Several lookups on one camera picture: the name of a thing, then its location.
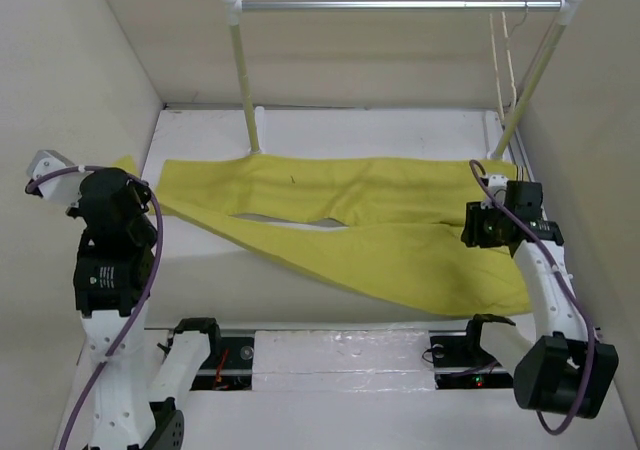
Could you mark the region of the yellow trousers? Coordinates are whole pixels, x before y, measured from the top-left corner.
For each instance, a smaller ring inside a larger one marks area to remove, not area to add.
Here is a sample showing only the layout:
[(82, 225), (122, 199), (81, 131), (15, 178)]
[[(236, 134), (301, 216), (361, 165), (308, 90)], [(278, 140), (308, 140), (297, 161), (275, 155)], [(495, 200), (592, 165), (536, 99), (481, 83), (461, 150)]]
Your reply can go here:
[(462, 243), (484, 198), (464, 161), (169, 160), (154, 192), (164, 216), (347, 291), (448, 317), (530, 309), (507, 249)]

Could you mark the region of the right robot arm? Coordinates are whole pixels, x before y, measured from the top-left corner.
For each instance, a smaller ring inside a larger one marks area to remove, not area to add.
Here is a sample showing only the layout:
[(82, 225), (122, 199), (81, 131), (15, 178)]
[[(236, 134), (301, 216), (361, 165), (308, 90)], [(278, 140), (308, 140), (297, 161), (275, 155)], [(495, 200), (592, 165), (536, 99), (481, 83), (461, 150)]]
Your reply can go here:
[(466, 206), (461, 240), (469, 248), (505, 247), (525, 283), (536, 338), (513, 320), (476, 314), (462, 351), (473, 363), (497, 361), (512, 377), (518, 406), (567, 420), (595, 418), (618, 368), (617, 350), (598, 340), (576, 299), (557, 223), (543, 217), (543, 190), (535, 182), (492, 174), (480, 180), (486, 197)]

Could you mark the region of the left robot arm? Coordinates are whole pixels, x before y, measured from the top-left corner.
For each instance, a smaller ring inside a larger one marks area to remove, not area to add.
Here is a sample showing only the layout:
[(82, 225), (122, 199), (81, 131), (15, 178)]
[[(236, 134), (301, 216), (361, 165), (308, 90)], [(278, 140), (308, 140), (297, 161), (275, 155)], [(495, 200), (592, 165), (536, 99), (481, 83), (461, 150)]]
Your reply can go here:
[(58, 446), (67, 447), (87, 398), (94, 399), (89, 449), (179, 449), (186, 436), (183, 407), (201, 366), (222, 357), (213, 317), (175, 327), (155, 377), (145, 369), (145, 319), (163, 250), (163, 221), (150, 188), (119, 168), (95, 168), (79, 185), (69, 216), (80, 217), (73, 277), (86, 335), (89, 380), (77, 397)]

